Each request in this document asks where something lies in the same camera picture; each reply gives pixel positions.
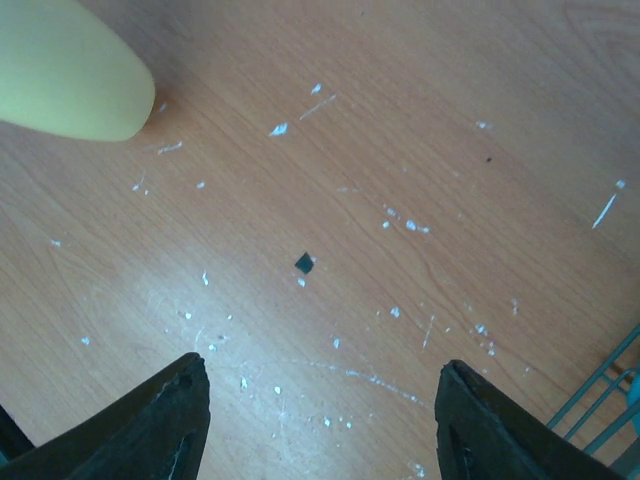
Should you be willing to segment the yellow mug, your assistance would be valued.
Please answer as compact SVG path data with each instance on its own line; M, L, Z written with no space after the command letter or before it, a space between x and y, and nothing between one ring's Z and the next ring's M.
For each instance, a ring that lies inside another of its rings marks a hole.
M79 2L2 2L2 121L118 142L144 127L155 97L147 66Z

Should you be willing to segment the black wire dish rack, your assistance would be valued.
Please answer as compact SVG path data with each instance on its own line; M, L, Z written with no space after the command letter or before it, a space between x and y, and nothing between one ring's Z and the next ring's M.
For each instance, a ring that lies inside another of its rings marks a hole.
M547 428L555 429L566 420L572 410L583 404L584 411L562 434L564 440L571 441L611 397L618 396L622 410L582 448L582 451L594 457L621 431L627 427L631 428L634 439L609 465L611 470L626 479L639 478L639 401L631 408L626 405L626 395L633 380L634 369L639 368L639 361L633 360L629 365L620 365L619 360L629 357L631 350L638 346L639 325L636 324L546 423Z

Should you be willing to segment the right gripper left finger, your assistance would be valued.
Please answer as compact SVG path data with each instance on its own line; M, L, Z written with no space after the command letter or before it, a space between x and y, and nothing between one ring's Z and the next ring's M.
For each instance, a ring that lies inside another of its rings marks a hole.
M189 352L90 419L1 468L3 479L195 479L210 425L204 359Z

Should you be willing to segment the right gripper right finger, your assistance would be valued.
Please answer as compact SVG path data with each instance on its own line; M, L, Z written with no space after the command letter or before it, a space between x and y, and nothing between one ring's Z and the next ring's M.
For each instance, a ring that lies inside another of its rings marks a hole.
M562 439L461 360L440 372L434 404L443 479L621 479Z

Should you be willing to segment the teal polka dot plate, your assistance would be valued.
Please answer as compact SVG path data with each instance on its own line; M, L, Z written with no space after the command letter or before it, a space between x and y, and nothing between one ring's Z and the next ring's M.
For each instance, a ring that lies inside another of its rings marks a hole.
M634 369L633 380L630 389L626 395L626 405L631 408L640 398L640 370L638 367Z

